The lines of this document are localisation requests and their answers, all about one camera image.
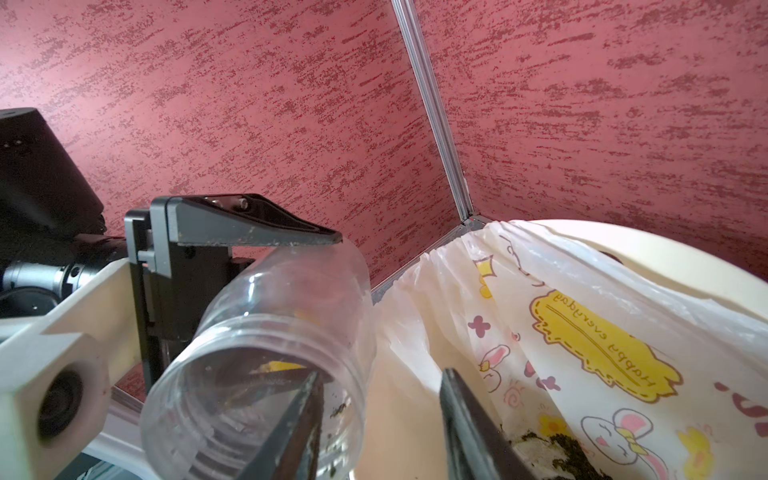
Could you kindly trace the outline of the dark tea leaves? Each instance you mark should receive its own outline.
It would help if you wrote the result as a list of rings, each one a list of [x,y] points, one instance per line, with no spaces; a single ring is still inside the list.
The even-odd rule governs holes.
[[[536,479],[611,479],[593,467],[579,443],[566,434],[541,437],[529,431],[510,444]]]

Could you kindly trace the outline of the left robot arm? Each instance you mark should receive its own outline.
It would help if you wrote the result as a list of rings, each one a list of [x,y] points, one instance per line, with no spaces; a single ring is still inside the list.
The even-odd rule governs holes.
[[[212,299],[247,267],[236,247],[333,245],[339,232],[253,193],[165,196],[106,232],[103,204],[34,108],[1,114],[1,315],[50,312],[127,259],[144,379],[186,348]]]

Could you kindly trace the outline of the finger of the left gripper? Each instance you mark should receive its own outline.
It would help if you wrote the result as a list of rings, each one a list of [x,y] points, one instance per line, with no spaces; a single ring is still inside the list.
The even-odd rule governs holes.
[[[257,194],[159,197],[150,207],[153,259],[163,278],[229,277],[233,247],[326,246],[342,234]]]
[[[212,406],[221,411],[251,406],[266,397],[299,389],[312,374],[323,384],[333,381],[327,371],[317,368],[267,372],[225,368],[214,377]]]

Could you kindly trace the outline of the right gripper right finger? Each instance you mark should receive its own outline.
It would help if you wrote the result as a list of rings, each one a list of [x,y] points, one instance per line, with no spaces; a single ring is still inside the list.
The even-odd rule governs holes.
[[[439,401],[451,480],[534,479],[453,368],[442,373]]]

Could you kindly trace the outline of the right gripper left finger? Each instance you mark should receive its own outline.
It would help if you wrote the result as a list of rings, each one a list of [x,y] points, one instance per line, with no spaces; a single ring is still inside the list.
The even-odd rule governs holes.
[[[237,479],[315,479],[324,412],[318,372],[305,375],[296,395]]]

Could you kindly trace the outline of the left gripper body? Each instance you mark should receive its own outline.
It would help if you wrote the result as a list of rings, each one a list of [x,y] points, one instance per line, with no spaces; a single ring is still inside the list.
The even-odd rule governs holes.
[[[253,263],[233,257],[230,246],[169,241],[165,212],[133,209],[124,217],[146,391],[191,343],[209,302]]]

